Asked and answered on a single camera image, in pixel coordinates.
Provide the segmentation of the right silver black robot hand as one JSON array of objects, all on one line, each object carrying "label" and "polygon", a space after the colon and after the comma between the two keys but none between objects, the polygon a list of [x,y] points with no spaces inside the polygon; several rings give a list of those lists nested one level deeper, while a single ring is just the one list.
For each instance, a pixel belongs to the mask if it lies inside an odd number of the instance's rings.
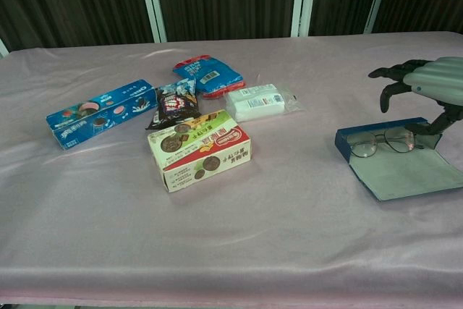
[{"label": "right silver black robot hand", "polygon": [[443,113],[432,123],[405,126],[416,135],[440,135],[462,120],[461,57],[440,57],[434,61],[411,59],[392,67],[377,68],[368,77],[394,81],[381,92],[380,109],[383,113],[388,111],[392,96],[411,92],[430,98],[443,107]]}]

